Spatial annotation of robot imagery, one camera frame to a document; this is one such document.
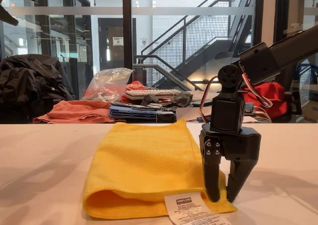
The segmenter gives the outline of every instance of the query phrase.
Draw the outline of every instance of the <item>yellow microfiber cloth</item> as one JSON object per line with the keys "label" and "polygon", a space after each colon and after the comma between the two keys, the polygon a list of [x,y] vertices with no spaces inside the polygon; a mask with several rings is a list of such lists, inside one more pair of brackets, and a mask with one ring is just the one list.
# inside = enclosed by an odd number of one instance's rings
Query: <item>yellow microfiber cloth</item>
{"label": "yellow microfiber cloth", "polygon": [[85,182],[83,208],[92,217],[130,219],[168,215],[166,195],[201,192],[215,213],[235,212],[221,198],[212,203],[204,186],[200,148],[185,120],[163,127],[117,123],[99,144]]}

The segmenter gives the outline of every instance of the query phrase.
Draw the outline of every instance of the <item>plastic bag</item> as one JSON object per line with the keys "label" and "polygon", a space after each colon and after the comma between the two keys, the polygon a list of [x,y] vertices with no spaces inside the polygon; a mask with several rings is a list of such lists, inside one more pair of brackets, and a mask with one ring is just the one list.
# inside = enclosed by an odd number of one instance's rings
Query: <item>plastic bag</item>
{"label": "plastic bag", "polygon": [[133,70],[118,68],[99,71],[90,82],[81,100],[116,102],[123,96]]}

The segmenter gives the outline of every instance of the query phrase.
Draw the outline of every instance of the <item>frosted glass stripe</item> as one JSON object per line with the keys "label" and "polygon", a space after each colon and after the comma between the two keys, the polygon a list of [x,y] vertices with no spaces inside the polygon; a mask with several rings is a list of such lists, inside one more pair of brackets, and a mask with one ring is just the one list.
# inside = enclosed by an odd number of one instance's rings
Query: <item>frosted glass stripe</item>
{"label": "frosted glass stripe", "polygon": [[304,15],[318,15],[318,7],[305,7]]}
{"label": "frosted glass stripe", "polygon": [[[122,15],[122,7],[5,7],[11,15]],[[133,7],[132,15],[253,15],[253,7]]]}

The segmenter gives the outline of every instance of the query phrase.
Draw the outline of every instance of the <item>desk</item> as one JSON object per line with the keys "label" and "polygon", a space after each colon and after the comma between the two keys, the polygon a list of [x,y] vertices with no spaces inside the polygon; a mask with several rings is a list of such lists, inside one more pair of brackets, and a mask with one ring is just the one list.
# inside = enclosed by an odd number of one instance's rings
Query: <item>desk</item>
{"label": "desk", "polygon": [[[235,201],[239,211],[225,217],[232,225],[317,224],[318,125],[248,126],[262,135],[259,162]],[[92,156],[111,127],[0,125],[0,224],[171,225],[168,217],[93,220],[82,210]],[[188,128],[198,143],[201,125]],[[221,169],[228,173],[229,163]]]}

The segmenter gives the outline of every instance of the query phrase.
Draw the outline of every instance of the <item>black door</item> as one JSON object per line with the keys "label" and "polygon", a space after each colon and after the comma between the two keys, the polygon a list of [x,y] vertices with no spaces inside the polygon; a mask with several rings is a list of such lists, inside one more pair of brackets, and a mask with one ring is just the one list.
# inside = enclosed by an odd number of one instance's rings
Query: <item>black door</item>
{"label": "black door", "polygon": [[[124,68],[124,31],[122,18],[99,18],[100,69]],[[136,19],[133,18],[133,51],[136,54]]]}

